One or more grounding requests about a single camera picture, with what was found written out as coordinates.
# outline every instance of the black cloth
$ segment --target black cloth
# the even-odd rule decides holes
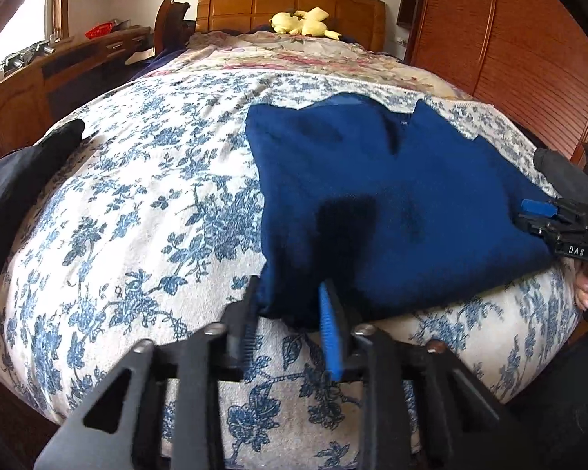
[[[256,26],[251,31],[248,32],[240,32],[239,30],[229,30],[228,28],[220,28],[220,30],[212,30],[212,32],[222,32],[223,34],[230,35],[231,37],[238,37],[240,35],[252,35],[257,32],[271,32],[274,33],[274,28],[271,27],[269,24],[263,24]]]
[[[534,167],[553,185],[562,198],[588,205],[588,176],[561,153],[539,148]]]
[[[35,146],[0,159],[0,273],[28,210],[79,146],[85,123],[72,120]]]
[[[565,346],[507,407],[550,470],[588,470],[588,334]]]

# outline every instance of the blue plastic piece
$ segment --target blue plastic piece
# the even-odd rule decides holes
[[[523,200],[521,208],[524,212],[533,213],[534,215],[543,215],[544,217],[553,217],[557,214],[556,206],[540,201]]]
[[[325,364],[331,374],[331,379],[340,381],[344,372],[341,350],[342,340],[340,339],[340,329],[337,325],[331,299],[324,282],[318,288],[318,297],[320,300],[320,338],[325,354]]]

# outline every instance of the yellow plush toy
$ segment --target yellow plush toy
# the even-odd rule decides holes
[[[270,20],[270,25],[278,34],[328,37],[329,39],[340,40],[340,34],[327,30],[327,25],[323,23],[328,16],[329,14],[319,7],[309,12],[297,10],[294,15],[288,12],[279,12],[274,14]]]

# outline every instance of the wooden headboard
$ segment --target wooden headboard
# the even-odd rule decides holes
[[[196,32],[236,30],[242,33],[268,24],[277,12],[328,12],[330,30],[352,37],[366,49],[381,51],[386,39],[386,5],[380,0],[198,0]]]

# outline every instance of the wooden wardrobe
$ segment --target wooden wardrobe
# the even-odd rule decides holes
[[[418,0],[406,61],[582,158],[588,38],[559,0]]]

